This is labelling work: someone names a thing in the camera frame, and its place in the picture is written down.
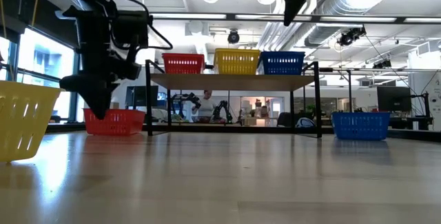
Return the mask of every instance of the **shelf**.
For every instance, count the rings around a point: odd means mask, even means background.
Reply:
[[[294,91],[314,82],[313,76],[151,74],[153,82],[169,90]]]

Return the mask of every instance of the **plastic basket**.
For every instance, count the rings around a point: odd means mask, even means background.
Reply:
[[[258,63],[258,73],[300,75],[304,58],[304,52],[262,52]]]
[[[219,74],[255,75],[259,50],[216,49],[214,65]]]
[[[94,135],[129,136],[143,129],[144,116],[138,110],[108,110],[99,120],[91,109],[84,109],[85,130]]]
[[[37,153],[62,89],[0,81],[0,161]]]
[[[381,141],[387,136],[390,113],[333,113],[332,126],[339,139]]]
[[[163,54],[165,73],[200,74],[205,69],[203,54]]]

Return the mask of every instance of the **blue basket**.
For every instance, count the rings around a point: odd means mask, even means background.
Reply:
[[[258,73],[265,75],[300,75],[304,52],[261,52]]]
[[[339,139],[381,141],[387,136],[390,113],[333,113],[332,125]]]

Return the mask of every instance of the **red basket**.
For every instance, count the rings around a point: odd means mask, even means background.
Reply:
[[[200,74],[205,69],[203,54],[163,54],[165,73]]]
[[[129,136],[143,129],[145,113],[138,110],[108,110],[99,120],[91,109],[84,109],[85,129],[88,134]]]

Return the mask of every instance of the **monitor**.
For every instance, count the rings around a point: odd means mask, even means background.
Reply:
[[[150,86],[152,94],[152,106],[158,105],[158,90],[157,85]],[[128,86],[125,95],[125,106],[145,107],[147,101],[145,98],[145,86]]]
[[[377,87],[379,111],[412,111],[411,90],[406,87]]]

